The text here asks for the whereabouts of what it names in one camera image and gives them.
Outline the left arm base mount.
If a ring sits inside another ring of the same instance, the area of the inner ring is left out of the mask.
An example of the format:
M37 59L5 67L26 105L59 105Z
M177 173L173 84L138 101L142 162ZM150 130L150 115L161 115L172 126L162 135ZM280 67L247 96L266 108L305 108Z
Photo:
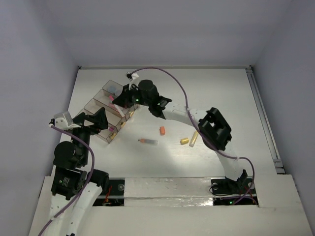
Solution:
M109 187L106 193L101 193L95 200L94 207L121 207L125 204L125 179L109 179Z

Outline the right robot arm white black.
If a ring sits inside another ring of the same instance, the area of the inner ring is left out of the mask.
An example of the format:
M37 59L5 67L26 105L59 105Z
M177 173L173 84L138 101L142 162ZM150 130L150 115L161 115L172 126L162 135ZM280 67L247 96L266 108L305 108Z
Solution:
M170 98L161 96L151 80L142 80L138 85L123 86L113 104L123 108L130 108L135 104L147 106L149 112L157 118L196 127L204 144L216 153L222 164L227 189L237 193L244 188L248 175L240 167L237 157L225 152L231 150L231 127L218 109L204 111L176 104Z

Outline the white pen red cap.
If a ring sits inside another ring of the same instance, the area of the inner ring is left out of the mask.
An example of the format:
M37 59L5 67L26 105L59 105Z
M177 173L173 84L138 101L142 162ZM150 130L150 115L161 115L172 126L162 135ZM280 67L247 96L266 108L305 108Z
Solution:
M121 109L118 105L116 105L116 104L113 103L114 97L110 95L110 96L109 96L109 99L110 99L111 102L112 102L111 105L115 107L115 109L118 111L118 113L120 114L120 116L121 116L121 117L124 117L125 114L123 113L122 109Z

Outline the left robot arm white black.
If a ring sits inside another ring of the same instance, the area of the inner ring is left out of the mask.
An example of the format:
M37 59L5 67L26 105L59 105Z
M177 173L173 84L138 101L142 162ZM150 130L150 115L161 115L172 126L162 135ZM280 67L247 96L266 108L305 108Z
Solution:
M49 221L39 235L77 236L97 197L109 190L107 172L94 167L89 172L82 169L89 158L95 164L90 137L108 128L106 112L101 107L92 115L82 112L74 118L64 112L54 115L49 126L71 139L55 147Z

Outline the clear highlighter orange tip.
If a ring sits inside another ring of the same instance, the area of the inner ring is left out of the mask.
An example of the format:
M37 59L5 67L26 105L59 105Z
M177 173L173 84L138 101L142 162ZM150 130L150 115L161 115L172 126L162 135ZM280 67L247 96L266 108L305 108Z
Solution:
M158 145L158 141L157 141L157 140L152 140L152 139L139 139L138 141L139 141L140 143L143 143L143 144L154 145L154 146L157 146L157 145Z

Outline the blue glitter jar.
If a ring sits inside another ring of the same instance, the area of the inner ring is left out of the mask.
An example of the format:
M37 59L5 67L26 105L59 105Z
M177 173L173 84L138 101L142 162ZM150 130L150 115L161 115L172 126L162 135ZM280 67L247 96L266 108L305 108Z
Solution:
M119 89L116 86L108 86L106 89L109 93L117 95L119 93Z

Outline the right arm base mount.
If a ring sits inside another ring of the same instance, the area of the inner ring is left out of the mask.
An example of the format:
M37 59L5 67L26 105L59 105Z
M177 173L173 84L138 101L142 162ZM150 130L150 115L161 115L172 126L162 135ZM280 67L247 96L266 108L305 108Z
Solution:
M258 205L255 186L246 170L236 181L226 177L212 179L209 192L214 206Z

